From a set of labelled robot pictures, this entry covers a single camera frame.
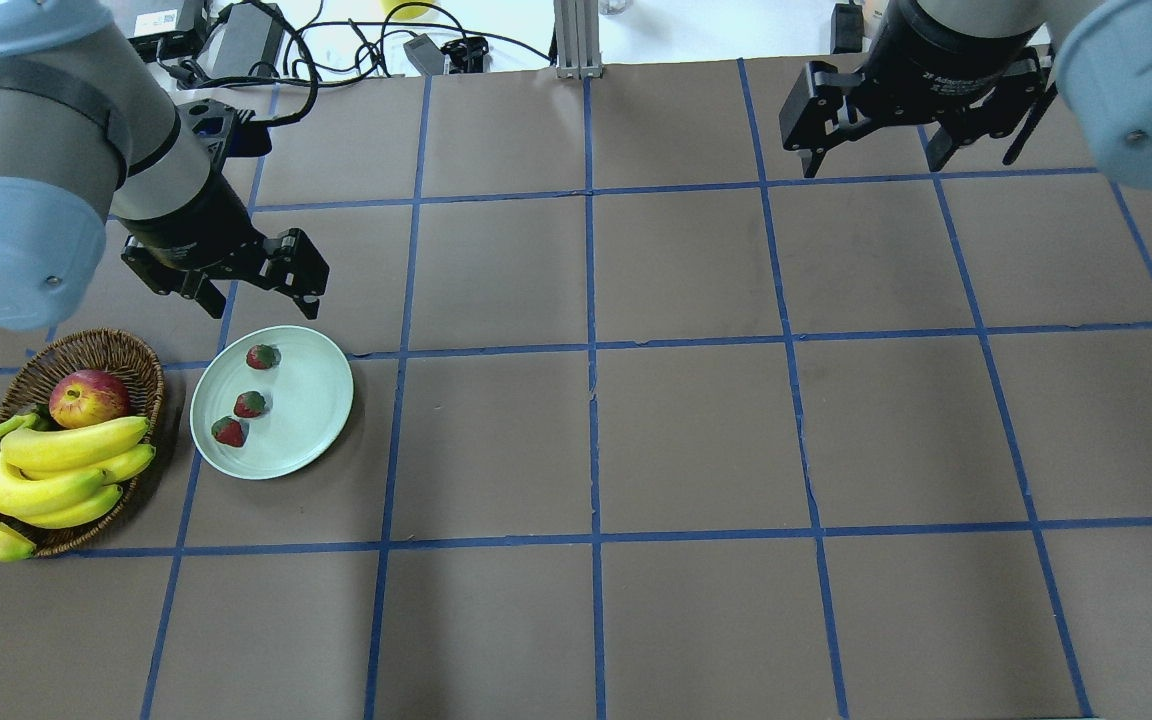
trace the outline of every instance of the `white plate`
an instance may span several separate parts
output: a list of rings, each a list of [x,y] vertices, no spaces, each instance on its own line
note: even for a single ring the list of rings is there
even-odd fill
[[[247,365],[247,350],[268,344],[280,361],[271,370]],[[247,424],[247,442],[230,447],[211,437],[211,424],[234,416],[234,401],[255,389],[270,402]],[[189,404],[189,433],[202,456],[221,473],[264,480],[298,470],[323,454],[353,406],[349,361],[323,333],[276,325],[240,338],[211,361]]]

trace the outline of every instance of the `apple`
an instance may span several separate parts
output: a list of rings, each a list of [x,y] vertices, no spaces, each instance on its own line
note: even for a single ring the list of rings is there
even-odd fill
[[[63,429],[85,429],[88,425],[122,418],[132,412],[127,386],[104,370],[78,370],[65,376],[51,392],[47,411],[51,419]]]

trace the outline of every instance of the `red strawberry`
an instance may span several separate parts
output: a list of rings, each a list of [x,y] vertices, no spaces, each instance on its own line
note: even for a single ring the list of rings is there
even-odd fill
[[[211,424],[211,437],[221,445],[242,447],[243,442],[247,442],[247,429],[243,429],[238,420],[221,418]]]
[[[253,344],[247,350],[247,365],[256,370],[270,370],[278,365],[279,351],[267,344]]]
[[[240,418],[260,418],[265,414],[265,396],[255,389],[238,395],[238,400],[234,401],[234,415]]]

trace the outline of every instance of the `wicker basket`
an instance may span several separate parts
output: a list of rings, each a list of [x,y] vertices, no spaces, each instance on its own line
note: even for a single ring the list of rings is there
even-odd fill
[[[165,401],[165,381],[162,364],[159,356],[131,333],[118,329],[91,329],[71,334],[68,338],[52,342],[35,355],[20,369],[6,392],[0,407],[0,423],[17,414],[24,406],[47,404],[51,389],[65,376],[82,369],[105,370],[114,374],[127,386],[132,401],[132,414],[145,415],[150,429],[142,442],[156,442],[159,435],[160,414]],[[160,457],[151,462],[145,473],[137,475],[122,483],[123,495],[113,509],[91,523],[76,528],[45,530],[8,518],[0,514],[0,520],[17,529],[26,538],[37,544],[36,558],[48,558],[77,548],[106,532],[115,521],[127,520],[141,509],[145,500],[152,495],[150,478],[157,478],[156,465]]]

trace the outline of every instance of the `bunch of bananas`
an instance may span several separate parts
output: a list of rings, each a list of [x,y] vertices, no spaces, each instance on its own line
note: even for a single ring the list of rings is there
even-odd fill
[[[100,518],[123,495],[119,483],[154,460],[154,446],[141,442],[150,429],[142,415],[56,432],[37,423],[37,414],[26,414],[0,424],[0,513],[36,528]],[[0,561],[33,552],[35,543],[0,521]]]

